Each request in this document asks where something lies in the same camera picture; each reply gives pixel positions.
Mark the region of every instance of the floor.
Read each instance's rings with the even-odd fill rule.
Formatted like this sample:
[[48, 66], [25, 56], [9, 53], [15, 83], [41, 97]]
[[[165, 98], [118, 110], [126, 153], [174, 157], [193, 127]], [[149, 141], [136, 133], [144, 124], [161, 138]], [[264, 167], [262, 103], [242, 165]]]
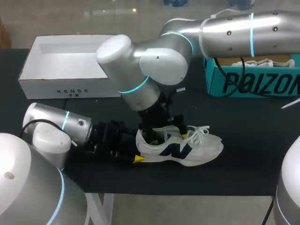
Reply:
[[[0, 16], [13, 48], [30, 48], [36, 35], [126, 34], [155, 38], [169, 19], [205, 19], [228, 0], [189, 0], [185, 7], [163, 0], [0, 0]], [[256, 0], [252, 12], [299, 10], [298, 0]], [[116, 195], [113, 225], [259, 225], [271, 197]], [[271, 214], [268, 225], [274, 225]]]

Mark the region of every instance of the silver metal arm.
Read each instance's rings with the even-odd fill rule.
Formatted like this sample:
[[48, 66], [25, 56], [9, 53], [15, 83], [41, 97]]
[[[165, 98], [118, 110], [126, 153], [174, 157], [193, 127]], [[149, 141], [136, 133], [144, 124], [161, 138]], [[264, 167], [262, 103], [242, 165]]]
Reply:
[[300, 52], [300, 13], [271, 11], [207, 20], [173, 19], [154, 40], [132, 43], [124, 35], [104, 42], [96, 58], [133, 110], [152, 106], [154, 82], [183, 80], [192, 57], [245, 57]]

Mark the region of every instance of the black table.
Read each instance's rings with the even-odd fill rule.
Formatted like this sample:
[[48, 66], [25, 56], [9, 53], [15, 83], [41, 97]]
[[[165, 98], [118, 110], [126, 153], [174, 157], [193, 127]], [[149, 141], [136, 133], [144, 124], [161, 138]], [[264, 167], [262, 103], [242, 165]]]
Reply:
[[[27, 100], [17, 79], [28, 50], [0, 50], [0, 132], [18, 135], [32, 102], [65, 107], [99, 121], [123, 120], [136, 127], [139, 117], [122, 98]], [[186, 79], [163, 92], [203, 87], [201, 59], [191, 62]], [[210, 125], [223, 139], [220, 156], [202, 166], [175, 162], [120, 166], [71, 158], [65, 168], [85, 192], [145, 195], [273, 195], [286, 151], [300, 134], [300, 104], [280, 108], [291, 100], [261, 98], [211, 99], [184, 91], [173, 98], [171, 112], [184, 113], [189, 125]]]

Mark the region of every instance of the navy blue n logo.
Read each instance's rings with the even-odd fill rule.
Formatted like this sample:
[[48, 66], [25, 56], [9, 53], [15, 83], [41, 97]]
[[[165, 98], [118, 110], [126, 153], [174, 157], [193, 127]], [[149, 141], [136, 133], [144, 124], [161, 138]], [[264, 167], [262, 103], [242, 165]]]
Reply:
[[160, 156], [171, 155], [174, 158], [185, 159], [191, 151], [192, 151], [191, 146], [186, 144], [186, 146], [184, 146], [183, 150], [180, 152], [180, 144], [173, 143], [173, 144], [169, 144], [168, 147], [166, 147], [166, 149], [163, 150], [159, 155]]

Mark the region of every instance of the white sneaker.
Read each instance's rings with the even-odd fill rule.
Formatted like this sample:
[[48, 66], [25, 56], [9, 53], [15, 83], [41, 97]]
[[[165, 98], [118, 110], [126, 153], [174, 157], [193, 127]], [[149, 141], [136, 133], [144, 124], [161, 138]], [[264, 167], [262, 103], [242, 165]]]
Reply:
[[223, 150], [222, 139], [209, 134], [208, 128], [188, 126], [187, 139], [183, 139], [175, 126], [153, 129], [165, 138], [160, 145], [146, 143], [142, 130], [138, 130], [135, 142], [141, 156], [145, 157], [143, 162], [173, 160], [185, 166], [201, 165], [215, 159]]
[[[233, 67], [241, 67], [242, 62], [233, 63]], [[245, 62], [245, 67], [287, 67], [287, 68], [295, 68], [295, 61], [288, 60], [287, 62], [274, 62], [269, 59], [261, 60], [259, 62], [256, 61], [248, 61]]]

